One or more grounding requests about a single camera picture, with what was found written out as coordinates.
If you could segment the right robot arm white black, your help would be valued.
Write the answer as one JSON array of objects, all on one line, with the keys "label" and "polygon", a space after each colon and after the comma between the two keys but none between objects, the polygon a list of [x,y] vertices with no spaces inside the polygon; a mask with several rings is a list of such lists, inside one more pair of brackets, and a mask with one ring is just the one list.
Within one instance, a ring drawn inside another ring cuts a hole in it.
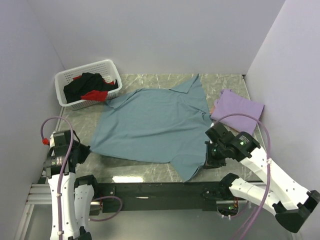
[{"label": "right robot arm white black", "polygon": [[205,166],[233,159],[250,169],[266,184],[265,189],[228,173],[215,190],[205,194],[217,200],[233,197],[247,200],[270,212],[291,233],[297,233],[320,202],[317,190],[308,190],[292,179],[272,159],[259,142],[247,132],[234,135],[222,123],[213,123],[206,131]]}]

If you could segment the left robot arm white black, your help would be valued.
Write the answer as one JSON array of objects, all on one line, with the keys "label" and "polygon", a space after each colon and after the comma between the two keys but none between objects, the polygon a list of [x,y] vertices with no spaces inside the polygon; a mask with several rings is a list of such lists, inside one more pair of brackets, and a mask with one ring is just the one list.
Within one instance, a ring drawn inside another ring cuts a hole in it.
[{"label": "left robot arm white black", "polygon": [[63,160],[69,149],[71,133],[68,130],[53,132],[49,139],[49,152],[43,169],[51,193],[51,240],[91,240],[89,213],[91,201],[100,195],[100,188],[93,175],[76,177],[76,166],[83,164],[90,154],[90,147],[77,137],[60,178]]}]

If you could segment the blue t shirt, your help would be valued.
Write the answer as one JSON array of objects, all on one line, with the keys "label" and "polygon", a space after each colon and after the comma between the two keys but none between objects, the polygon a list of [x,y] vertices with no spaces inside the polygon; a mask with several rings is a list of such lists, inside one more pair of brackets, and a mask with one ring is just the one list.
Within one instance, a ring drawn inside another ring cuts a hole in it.
[{"label": "blue t shirt", "polygon": [[141,88],[108,100],[91,139],[93,153],[171,164],[189,181],[205,163],[209,107],[199,75],[172,88]]}]

